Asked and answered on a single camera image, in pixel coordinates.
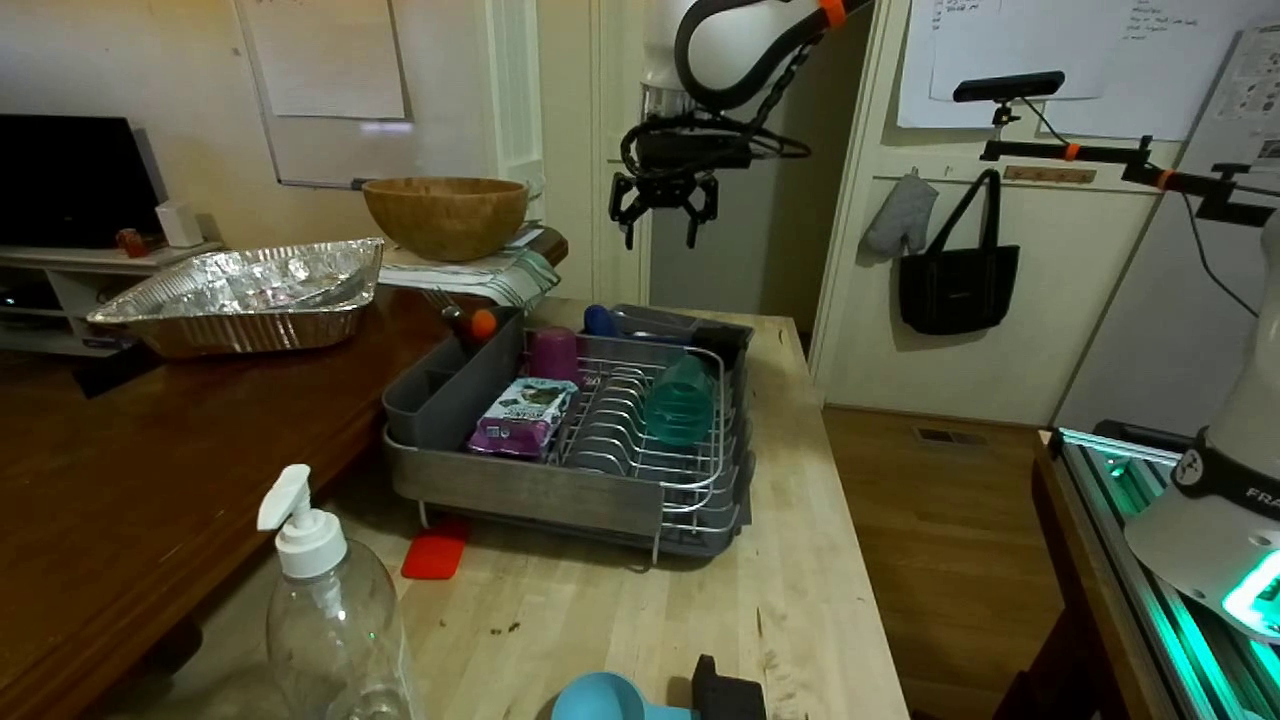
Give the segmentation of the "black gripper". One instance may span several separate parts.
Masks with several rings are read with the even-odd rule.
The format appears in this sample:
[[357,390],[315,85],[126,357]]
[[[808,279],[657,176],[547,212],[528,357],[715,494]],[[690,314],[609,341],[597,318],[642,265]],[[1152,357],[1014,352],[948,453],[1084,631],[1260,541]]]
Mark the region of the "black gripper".
[[721,212],[721,168],[747,168],[751,148],[739,132],[714,120],[646,120],[622,142],[625,168],[611,176],[609,220],[625,228],[634,251],[637,220],[650,207],[684,207],[690,238]]

